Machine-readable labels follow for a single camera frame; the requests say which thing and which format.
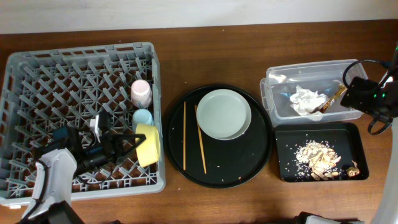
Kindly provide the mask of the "blue plastic cup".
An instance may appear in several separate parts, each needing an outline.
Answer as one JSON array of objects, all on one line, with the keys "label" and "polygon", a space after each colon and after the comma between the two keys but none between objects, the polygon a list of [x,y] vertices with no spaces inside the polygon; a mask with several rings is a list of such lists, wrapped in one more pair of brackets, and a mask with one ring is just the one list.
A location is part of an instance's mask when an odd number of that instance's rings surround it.
[{"label": "blue plastic cup", "polygon": [[151,112],[147,109],[138,109],[132,116],[132,130],[135,132],[138,124],[154,125]]}]

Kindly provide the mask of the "small brown food scrap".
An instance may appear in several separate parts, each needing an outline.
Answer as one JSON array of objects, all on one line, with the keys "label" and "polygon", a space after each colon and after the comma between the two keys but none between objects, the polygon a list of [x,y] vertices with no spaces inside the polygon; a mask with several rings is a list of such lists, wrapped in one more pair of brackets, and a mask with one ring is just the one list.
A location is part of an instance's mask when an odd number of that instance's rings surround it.
[{"label": "small brown food scrap", "polygon": [[360,170],[358,168],[358,163],[355,161],[352,161],[353,166],[349,167],[346,171],[346,174],[348,177],[356,177],[357,175],[360,174]]}]

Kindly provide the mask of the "food scraps pile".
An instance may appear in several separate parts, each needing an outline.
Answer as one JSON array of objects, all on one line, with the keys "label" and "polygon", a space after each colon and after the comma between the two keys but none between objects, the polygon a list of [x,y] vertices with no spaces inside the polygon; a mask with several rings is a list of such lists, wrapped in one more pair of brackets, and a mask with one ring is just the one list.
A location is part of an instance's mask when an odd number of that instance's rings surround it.
[{"label": "food scraps pile", "polygon": [[340,174],[337,163],[341,160],[341,156],[328,143],[307,141],[304,146],[297,148],[295,157],[298,173],[303,177],[330,180]]}]

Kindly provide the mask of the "wooden chopstick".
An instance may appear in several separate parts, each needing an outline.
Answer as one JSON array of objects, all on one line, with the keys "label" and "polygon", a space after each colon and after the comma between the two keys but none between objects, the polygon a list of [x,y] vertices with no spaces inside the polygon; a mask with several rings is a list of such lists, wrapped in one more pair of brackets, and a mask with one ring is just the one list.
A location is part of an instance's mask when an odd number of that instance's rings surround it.
[{"label": "wooden chopstick", "polygon": [[186,170],[186,101],[183,102],[183,170]]},{"label": "wooden chopstick", "polygon": [[202,135],[201,135],[201,127],[200,127],[200,125],[198,123],[198,118],[197,118],[197,108],[198,108],[198,105],[195,105],[195,118],[196,118],[196,122],[197,122],[197,130],[198,130],[198,139],[199,139],[199,144],[200,144],[201,160],[202,160],[202,164],[203,164],[204,174],[207,174],[206,161],[205,161],[205,152],[204,152],[204,148],[203,148],[203,140],[202,140]]}]

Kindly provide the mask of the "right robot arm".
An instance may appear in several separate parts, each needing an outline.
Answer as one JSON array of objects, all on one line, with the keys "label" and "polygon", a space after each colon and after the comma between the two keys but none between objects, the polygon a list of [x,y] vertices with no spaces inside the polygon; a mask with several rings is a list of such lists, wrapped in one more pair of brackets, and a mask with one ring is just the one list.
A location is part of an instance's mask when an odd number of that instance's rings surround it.
[{"label": "right robot arm", "polygon": [[379,82],[355,77],[346,81],[349,70],[364,60],[357,60],[344,70],[343,84],[347,87],[340,105],[370,115],[368,133],[373,136],[392,129],[392,151],[380,206],[372,223],[397,223],[397,50],[390,62],[376,61],[387,69]]}]

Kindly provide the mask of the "round black tray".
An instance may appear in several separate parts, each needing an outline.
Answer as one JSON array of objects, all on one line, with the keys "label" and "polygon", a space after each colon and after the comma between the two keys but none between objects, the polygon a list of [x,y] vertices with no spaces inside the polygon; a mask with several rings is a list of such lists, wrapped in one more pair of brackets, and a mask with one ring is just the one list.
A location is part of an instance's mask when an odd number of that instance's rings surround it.
[{"label": "round black tray", "polygon": [[[216,189],[241,185],[255,177],[268,162],[274,146],[269,115],[262,105],[244,90],[228,85],[248,100],[251,124],[240,137],[217,140],[201,132],[207,174],[204,174],[198,139],[195,105],[207,93],[222,89],[221,84],[201,86],[183,94],[169,106],[163,123],[164,150],[173,166],[192,182]],[[183,102],[186,101],[186,170],[183,170]]]}]

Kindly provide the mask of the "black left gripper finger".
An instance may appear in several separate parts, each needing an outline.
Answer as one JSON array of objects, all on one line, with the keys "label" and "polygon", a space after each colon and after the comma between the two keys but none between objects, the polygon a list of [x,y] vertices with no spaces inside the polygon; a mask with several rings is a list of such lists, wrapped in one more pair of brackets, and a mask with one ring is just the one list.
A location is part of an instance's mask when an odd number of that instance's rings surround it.
[{"label": "black left gripper finger", "polygon": [[135,153],[137,147],[137,144],[130,146],[129,148],[122,147],[118,153],[116,163],[123,163],[127,158],[131,157]]},{"label": "black left gripper finger", "polygon": [[132,143],[143,143],[146,140],[145,134],[110,134],[109,138],[112,142],[128,141]]}]

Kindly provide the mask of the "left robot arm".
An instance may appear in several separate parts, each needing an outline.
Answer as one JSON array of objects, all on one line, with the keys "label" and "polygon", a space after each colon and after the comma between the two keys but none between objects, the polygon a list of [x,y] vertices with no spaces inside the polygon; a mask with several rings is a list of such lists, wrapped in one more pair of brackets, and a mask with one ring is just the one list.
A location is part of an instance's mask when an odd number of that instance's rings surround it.
[{"label": "left robot arm", "polygon": [[83,223],[72,209],[72,182],[82,174],[110,162],[117,164],[147,139],[144,134],[91,134],[83,147],[80,130],[64,126],[53,141],[38,148],[34,192],[20,223]]}]

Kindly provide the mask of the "yellow plastic bowl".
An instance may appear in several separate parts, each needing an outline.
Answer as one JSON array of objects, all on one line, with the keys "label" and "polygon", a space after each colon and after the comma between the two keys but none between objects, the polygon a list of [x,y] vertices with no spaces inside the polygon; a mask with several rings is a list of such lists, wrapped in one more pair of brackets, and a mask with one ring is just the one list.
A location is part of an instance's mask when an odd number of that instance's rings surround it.
[{"label": "yellow plastic bowl", "polygon": [[155,126],[138,124],[136,134],[143,134],[146,139],[137,147],[136,153],[141,167],[147,167],[160,159],[160,136]]}]

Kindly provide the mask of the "gold foil wrapper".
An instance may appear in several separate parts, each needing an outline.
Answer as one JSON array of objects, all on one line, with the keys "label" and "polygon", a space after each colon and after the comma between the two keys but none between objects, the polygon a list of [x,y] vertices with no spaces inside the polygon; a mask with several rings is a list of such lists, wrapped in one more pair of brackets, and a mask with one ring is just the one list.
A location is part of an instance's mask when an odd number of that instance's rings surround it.
[{"label": "gold foil wrapper", "polygon": [[338,90],[337,92],[324,104],[320,105],[314,112],[321,112],[324,113],[342,94],[345,93],[347,87],[338,80],[334,80],[334,82],[338,83]]}]

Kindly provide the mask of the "grey plastic dishwasher rack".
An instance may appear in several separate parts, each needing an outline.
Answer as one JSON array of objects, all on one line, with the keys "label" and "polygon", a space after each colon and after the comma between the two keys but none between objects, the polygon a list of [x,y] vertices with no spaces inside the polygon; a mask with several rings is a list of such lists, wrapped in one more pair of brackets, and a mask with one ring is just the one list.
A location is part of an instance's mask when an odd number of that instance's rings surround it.
[{"label": "grey plastic dishwasher rack", "polygon": [[149,82],[149,106],[162,127],[160,63],[149,42],[18,52],[1,74],[1,205],[20,208],[33,193],[34,151],[51,142],[62,126],[92,141],[89,123],[99,112],[111,116],[114,133],[131,134],[137,107],[131,85]]}]

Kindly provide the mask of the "pink plastic cup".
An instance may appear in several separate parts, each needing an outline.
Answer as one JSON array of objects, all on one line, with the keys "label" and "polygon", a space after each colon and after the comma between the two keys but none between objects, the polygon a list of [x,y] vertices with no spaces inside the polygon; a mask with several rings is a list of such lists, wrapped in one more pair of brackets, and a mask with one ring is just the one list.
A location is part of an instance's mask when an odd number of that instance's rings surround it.
[{"label": "pink plastic cup", "polygon": [[148,108],[152,103],[152,90],[146,80],[136,80],[131,85],[131,101],[138,108]]}]

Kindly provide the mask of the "light grey plate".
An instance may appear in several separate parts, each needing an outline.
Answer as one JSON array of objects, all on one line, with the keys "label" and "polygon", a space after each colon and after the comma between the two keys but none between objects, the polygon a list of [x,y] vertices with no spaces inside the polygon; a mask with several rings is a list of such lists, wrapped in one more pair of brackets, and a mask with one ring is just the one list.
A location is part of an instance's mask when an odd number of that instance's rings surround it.
[{"label": "light grey plate", "polygon": [[251,124],[252,111],[242,94],[217,89],[199,101],[196,117],[199,127],[209,137],[229,141],[246,132]]}]

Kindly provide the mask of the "clear plastic bin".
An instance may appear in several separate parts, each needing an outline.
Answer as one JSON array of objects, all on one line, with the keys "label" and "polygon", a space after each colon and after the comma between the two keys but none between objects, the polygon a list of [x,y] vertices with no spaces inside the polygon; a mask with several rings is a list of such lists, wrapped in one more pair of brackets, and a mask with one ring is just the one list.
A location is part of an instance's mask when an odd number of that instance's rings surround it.
[{"label": "clear plastic bin", "polygon": [[292,107],[290,96],[296,87],[332,97],[343,81],[344,70],[355,60],[331,60],[270,67],[260,81],[263,107],[274,127],[281,124],[327,123],[360,118],[363,113],[340,105],[338,98],[325,112],[317,116],[300,116]]}]

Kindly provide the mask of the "crumpled white paper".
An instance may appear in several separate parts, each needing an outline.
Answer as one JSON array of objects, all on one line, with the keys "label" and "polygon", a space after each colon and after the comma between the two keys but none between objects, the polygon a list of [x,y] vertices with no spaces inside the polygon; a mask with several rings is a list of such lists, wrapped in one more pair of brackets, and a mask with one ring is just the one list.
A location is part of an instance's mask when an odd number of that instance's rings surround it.
[{"label": "crumpled white paper", "polygon": [[304,89],[301,86],[296,86],[296,93],[292,94],[289,98],[292,103],[290,106],[300,116],[312,114],[319,106],[325,104],[329,97],[317,91]]}]

